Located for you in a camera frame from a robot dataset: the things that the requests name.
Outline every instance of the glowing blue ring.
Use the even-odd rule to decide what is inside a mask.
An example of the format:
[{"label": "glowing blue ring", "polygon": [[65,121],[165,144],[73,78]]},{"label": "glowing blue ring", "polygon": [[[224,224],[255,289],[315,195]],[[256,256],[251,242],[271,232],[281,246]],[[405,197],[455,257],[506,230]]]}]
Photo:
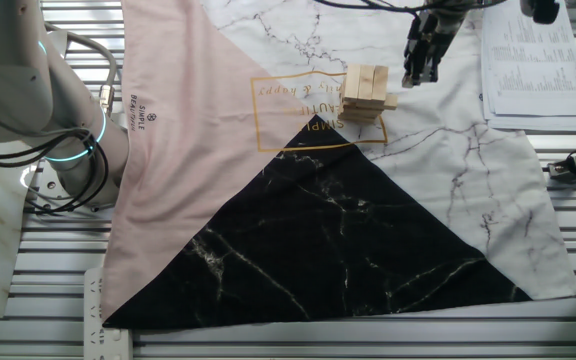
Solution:
[{"label": "glowing blue ring", "polygon": [[[99,138],[97,138],[97,143],[99,143],[99,142],[101,141],[101,139],[104,137],[104,133],[106,132],[106,113],[105,113],[103,110],[101,110],[101,113],[104,115],[104,124],[103,124],[102,127],[101,127],[101,132],[99,133]],[[84,151],[81,152],[81,154],[75,155],[75,156],[72,156],[72,157],[69,157],[69,158],[67,158],[67,159],[53,159],[53,158],[49,158],[49,157],[47,157],[47,156],[46,156],[45,158],[46,158],[46,160],[48,160],[48,161],[66,162],[66,161],[77,160],[77,159],[79,159],[79,158],[81,158],[81,157],[83,157],[83,156],[86,156],[86,154],[88,154],[88,153],[89,153],[88,150],[84,150]]]},{"label": "glowing blue ring", "polygon": [[39,46],[41,46],[41,48],[44,50],[44,54],[48,55],[48,52],[46,51],[46,47],[44,46],[44,44],[39,41]]}]

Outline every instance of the black triangle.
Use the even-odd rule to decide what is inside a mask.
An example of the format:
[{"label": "black triangle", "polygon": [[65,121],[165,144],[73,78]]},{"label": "black triangle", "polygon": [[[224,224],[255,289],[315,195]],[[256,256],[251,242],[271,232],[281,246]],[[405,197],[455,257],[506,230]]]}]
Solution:
[{"label": "black triangle", "polygon": [[[347,144],[324,125],[315,117],[287,147]],[[527,300],[349,145],[280,153],[105,325],[190,329]]]}]

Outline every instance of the tabletop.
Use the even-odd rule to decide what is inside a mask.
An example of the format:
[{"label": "tabletop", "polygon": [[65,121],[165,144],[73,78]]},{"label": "tabletop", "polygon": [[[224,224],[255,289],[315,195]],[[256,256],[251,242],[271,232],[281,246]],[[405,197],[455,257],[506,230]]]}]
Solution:
[{"label": "tabletop", "polygon": [[[46,21],[89,36],[124,55],[120,1],[42,1]],[[576,37],[576,1],[569,1]],[[71,44],[68,63],[96,95],[107,62]],[[123,112],[117,78],[114,112]],[[547,164],[576,150],[576,133],[527,132],[548,179]],[[576,186],[548,180],[576,274]],[[83,274],[102,264],[107,212],[81,221],[24,220],[0,359],[83,357]],[[576,298],[477,306],[398,316],[274,327],[245,326],[173,333],[135,333],[135,359],[170,358],[540,358],[576,359]]]}]

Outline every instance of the cloth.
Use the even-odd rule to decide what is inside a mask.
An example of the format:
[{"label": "cloth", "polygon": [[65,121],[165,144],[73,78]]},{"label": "cloth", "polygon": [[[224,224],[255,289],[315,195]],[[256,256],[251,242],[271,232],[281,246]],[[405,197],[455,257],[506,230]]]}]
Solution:
[{"label": "cloth", "polygon": [[[308,0],[123,1],[130,157],[108,326],[313,321],[576,294],[536,154],[483,120],[480,17],[400,88],[411,18]],[[347,63],[396,111],[337,120]]]}]

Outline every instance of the wooden block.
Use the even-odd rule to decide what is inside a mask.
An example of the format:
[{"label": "wooden block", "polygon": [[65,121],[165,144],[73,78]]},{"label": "wooden block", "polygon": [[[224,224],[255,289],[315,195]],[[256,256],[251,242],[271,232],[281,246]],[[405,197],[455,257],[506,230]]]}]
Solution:
[{"label": "wooden block", "polygon": [[372,85],[372,99],[379,102],[386,102],[388,91],[388,67],[375,66],[375,76]]},{"label": "wooden block", "polygon": [[359,117],[377,117],[383,113],[383,110],[360,109],[360,108],[343,108],[339,114]]},{"label": "wooden block", "polygon": [[361,65],[348,64],[348,72],[346,73],[343,101],[357,101],[359,96],[359,79],[361,76]]},{"label": "wooden block", "polygon": [[386,110],[397,110],[399,105],[399,98],[397,95],[388,94],[386,95],[386,102],[384,103],[384,109]]},{"label": "wooden block", "polygon": [[359,79],[359,95],[357,101],[372,101],[372,85],[375,77],[375,67],[361,65]]},{"label": "wooden block", "polygon": [[344,81],[341,83],[341,88],[339,88],[339,102],[341,103],[344,102],[344,91],[346,91],[346,78],[344,78]]},{"label": "wooden block", "polygon": [[386,101],[383,104],[377,102],[365,101],[346,101],[342,106],[348,108],[363,108],[371,110],[397,110],[398,98],[397,95],[386,94]]},{"label": "wooden block", "polygon": [[350,116],[350,115],[339,115],[339,120],[348,120],[348,121],[356,121],[362,123],[374,123],[377,117],[360,117],[360,116]]}]

